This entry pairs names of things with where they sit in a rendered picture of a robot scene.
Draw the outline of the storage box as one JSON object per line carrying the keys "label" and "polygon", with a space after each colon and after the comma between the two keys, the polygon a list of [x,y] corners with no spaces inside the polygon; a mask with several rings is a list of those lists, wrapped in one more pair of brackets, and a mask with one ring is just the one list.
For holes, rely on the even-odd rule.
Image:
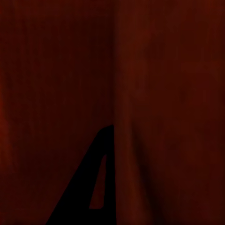
{"label": "storage box", "polygon": [[225,0],[0,0],[0,225],[46,225],[110,125],[117,225],[225,225]]}

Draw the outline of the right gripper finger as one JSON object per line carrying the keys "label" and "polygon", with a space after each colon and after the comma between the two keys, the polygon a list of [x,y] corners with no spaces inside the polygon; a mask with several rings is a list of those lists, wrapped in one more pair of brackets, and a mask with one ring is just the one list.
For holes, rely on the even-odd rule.
{"label": "right gripper finger", "polygon": [[[101,209],[89,209],[105,155],[104,205]],[[117,225],[113,125],[97,133],[46,225]]]}

